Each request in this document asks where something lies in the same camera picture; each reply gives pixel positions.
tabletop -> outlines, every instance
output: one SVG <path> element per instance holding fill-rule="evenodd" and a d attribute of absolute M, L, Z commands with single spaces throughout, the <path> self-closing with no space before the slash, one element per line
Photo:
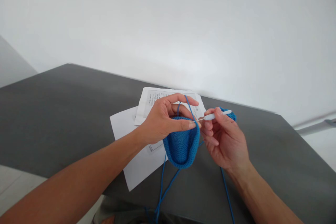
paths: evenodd
<path fill-rule="evenodd" d="M 142 89 L 161 86 L 66 64 L 0 89 L 0 164 L 51 177 L 114 141 L 110 116 L 135 107 Z M 231 109 L 250 159 L 274 192 L 305 223 L 335 223 L 336 173 L 282 118 L 251 107 L 202 97 L 206 109 Z M 164 188 L 176 172 L 169 162 Z M 131 192 L 123 172 L 104 194 L 156 207 L 162 166 Z M 253 219 L 226 176 L 237 223 Z M 220 168 L 202 145 L 182 170 L 161 211 L 204 223 L 231 223 Z"/>

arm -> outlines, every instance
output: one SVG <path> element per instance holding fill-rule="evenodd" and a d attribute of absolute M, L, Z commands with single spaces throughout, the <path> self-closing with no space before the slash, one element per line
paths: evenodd
<path fill-rule="evenodd" d="M 201 134 L 214 161 L 230 176 L 256 223 L 302 223 L 273 192 L 250 162 L 246 140 L 237 123 L 223 115 L 219 108 L 216 119 L 202 121 Z"/>
<path fill-rule="evenodd" d="M 77 223 L 132 158 L 147 144 L 169 133 L 195 127 L 188 120 L 173 120 L 181 94 L 157 100 L 146 121 L 107 147 L 73 163 L 27 194 L 0 217 L 2 223 Z M 198 102 L 188 97 L 190 104 Z M 189 110 L 180 112 L 192 118 Z"/>

crochet hook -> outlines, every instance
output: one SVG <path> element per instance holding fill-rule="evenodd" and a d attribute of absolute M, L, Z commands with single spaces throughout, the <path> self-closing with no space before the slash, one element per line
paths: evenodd
<path fill-rule="evenodd" d="M 231 114 L 231 113 L 232 113 L 232 110 L 223 111 L 223 114 Z M 204 116 L 204 118 L 199 119 L 197 121 L 202 121 L 202 120 L 210 121 L 210 120 L 213 120 L 213 119 L 215 119 L 215 114 L 209 114 L 209 115 Z"/>

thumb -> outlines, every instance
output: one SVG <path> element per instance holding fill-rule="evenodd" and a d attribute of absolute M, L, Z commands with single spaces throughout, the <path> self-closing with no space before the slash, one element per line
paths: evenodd
<path fill-rule="evenodd" d="M 223 129 L 225 129 L 226 131 L 231 131 L 233 129 L 230 118 L 227 115 L 223 115 L 219 107 L 215 108 L 215 117 L 217 122 L 223 127 Z"/>
<path fill-rule="evenodd" d="M 184 120 L 184 119 L 180 119 L 180 120 L 171 119 L 169 129 L 170 129 L 170 132 L 176 132 L 176 131 L 191 130 L 195 127 L 196 127 L 196 124 L 193 121 Z"/>

paper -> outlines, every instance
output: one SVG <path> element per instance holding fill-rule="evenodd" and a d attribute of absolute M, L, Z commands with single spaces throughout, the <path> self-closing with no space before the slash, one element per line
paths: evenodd
<path fill-rule="evenodd" d="M 191 106 L 192 113 L 194 114 L 195 118 L 198 119 L 199 117 L 204 116 L 205 108 L 202 102 L 200 95 L 196 94 L 194 91 L 191 90 L 176 90 L 176 89 L 160 89 L 156 87 L 144 87 L 142 90 L 141 98 L 139 101 L 138 110 L 136 112 L 136 118 L 134 121 L 134 125 L 141 125 L 147 118 L 150 110 L 152 109 L 154 102 L 161 97 L 165 97 L 168 95 L 172 95 L 175 93 L 185 94 L 194 98 L 196 101 L 199 102 L 197 107 Z M 189 106 L 187 103 L 181 103 L 189 110 Z"/>
<path fill-rule="evenodd" d="M 133 107 L 110 117 L 115 140 L 129 134 L 137 126 L 134 125 L 134 117 L 138 107 Z M 133 190 L 153 171 L 159 168 L 166 154 L 163 141 L 154 145 L 147 145 L 124 168 L 124 175 L 128 190 Z"/>

